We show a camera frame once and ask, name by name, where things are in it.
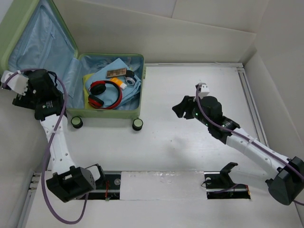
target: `black wheel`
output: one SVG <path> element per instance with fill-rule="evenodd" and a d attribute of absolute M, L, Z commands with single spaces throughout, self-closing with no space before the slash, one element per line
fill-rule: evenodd
<path fill-rule="evenodd" d="M 71 119 L 71 124 L 74 128 L 79 129 L 81 128 L 84 123 L 82 122 L 81 118 L 78 116 L 75 116 Z"/>
<path fill-rule="evenodd" d="M 139 118 L 133 120 L 132 128 L 135 131 L 140 131 L 143 128 L 143 121 Z"/>

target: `headphone ear cup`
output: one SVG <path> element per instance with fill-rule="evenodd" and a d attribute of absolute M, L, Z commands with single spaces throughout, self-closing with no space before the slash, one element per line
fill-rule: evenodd
<path fill-rule="evenodd" d="M 93 87 L 91 87 L 91 94 L 93 95 L 100 95 L 106 90 L 105 84 L 97 84 Z"/>
<path fill-rule="evenodd" d="M 101 108 L 104 105 L 102 100 L 92 94 L 89 95 L 88 102 L 93 108 Z"/>

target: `white wall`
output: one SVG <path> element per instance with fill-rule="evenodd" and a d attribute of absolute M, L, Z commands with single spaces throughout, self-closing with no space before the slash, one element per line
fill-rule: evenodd
<path fill-rule="evenodd" d="M 0 22 L 11 2 L 1 0 Z M 16 227 L 22 209 L 17 201 L 22 201 L 29 171 L 39 166 L 46 146 L 33 111 L 13 106 L 15 96 L 14 92 L 0 89 L 0 228 Z"/>
<path fill-rule="evenodd" d="M 54 2 L 80 53 L 139 53 L 146 62 L 238 62 L 255 38 L 254 33 L 102 4 Z"/>
<path fill-rule="evenodd" d="M 304 159 L 304 2 L 270 0 L 246 64 L 270 146 Z M 298 206 L 302 221 L 304 207 Z"/>

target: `suitcase lid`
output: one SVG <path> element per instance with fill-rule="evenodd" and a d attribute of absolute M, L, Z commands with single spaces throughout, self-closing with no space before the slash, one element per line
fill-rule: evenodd
<path fill-rule="evenodd" d="M 64 75 L 78 50 L 52 0 L 14 0 L 0 24 L 0 74 L 47 68 Z"/>

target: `open suitcase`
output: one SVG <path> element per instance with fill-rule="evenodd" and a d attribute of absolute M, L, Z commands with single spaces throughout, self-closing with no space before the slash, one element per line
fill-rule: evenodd
<path fill-rule="evenodd" d="M 141 94 L 114 110 L 85 109 L 83 76 L 120 58 L 141 79 L 144 58 L 139 54 L 79 54 L 52 0 L 14 0 L 0 24 L 0 74 L 25 68 L 56 72 L 68 92 L 67 112 L 79 117 L 136 119 Z"/>

